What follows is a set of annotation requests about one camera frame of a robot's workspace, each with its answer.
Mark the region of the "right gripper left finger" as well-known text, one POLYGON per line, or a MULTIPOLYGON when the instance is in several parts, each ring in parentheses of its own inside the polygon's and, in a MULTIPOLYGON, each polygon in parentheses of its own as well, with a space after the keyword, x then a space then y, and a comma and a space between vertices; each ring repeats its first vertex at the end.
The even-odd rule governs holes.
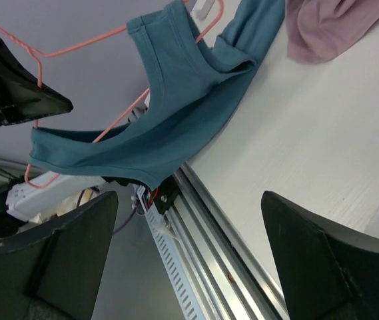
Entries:
POLYGON ((40 302, 90 319, 119 200, 113 191, 22 233, 0 239, 0 319, 24 319, 40 302))

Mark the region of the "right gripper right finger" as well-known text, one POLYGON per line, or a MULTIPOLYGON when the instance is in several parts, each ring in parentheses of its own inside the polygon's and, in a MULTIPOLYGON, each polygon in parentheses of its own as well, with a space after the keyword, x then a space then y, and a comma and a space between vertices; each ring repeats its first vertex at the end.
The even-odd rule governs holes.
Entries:
POLYGON ((291 319, 379 319, 379 239, 266 191, 261 211, 291 319))

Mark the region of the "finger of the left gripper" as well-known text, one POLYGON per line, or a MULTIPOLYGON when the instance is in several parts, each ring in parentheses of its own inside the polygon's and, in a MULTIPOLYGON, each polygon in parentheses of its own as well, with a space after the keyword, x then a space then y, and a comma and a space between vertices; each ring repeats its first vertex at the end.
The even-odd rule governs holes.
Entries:
POLYGON ((0 39, 0 126, 69 113, 73 104, 34 77, 0 39))

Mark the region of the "pink wire hanger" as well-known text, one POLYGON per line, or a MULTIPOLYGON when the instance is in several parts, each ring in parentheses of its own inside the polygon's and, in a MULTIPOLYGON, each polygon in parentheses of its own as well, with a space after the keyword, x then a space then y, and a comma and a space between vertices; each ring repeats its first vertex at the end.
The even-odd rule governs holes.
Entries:
POLYGON ((134 18, 164 9, 160 1, 0 1, 0 28, 28 48, 6 46, 20 64, 69 99, 69 113, 0 127, 0 156, 30 164, 36 128, 98 131, 131 123, 146 113, 150 87, 128 33, 134 18))

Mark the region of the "teal tank top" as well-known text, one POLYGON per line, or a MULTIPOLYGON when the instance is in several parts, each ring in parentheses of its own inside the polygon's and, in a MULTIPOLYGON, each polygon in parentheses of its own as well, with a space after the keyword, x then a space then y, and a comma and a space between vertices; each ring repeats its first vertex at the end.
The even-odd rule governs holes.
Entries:
POLYGON ((65 175, 118 177, 157 188, 234 113, 284 19, 283 1, 242 1, 212 47, 182 1, 127 23, 150 103, 137 120, 98 131, 32 131, 30 164, 65 175))

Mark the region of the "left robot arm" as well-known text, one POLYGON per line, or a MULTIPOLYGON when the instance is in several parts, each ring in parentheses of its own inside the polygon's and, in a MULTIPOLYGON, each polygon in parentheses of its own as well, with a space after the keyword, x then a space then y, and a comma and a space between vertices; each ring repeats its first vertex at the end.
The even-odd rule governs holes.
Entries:
MULTIPOLYGON (((0 39, 0 126, 32 122, 72 110, 69 99, 46 85, 39 85, 37 78, 18 62, 0 39)), ((104 183, 102 177, 56 177, 49 171, 36 177, 32 183, 13 186, 5 202, 7 212, 28 221, 79 191, 104 183)))

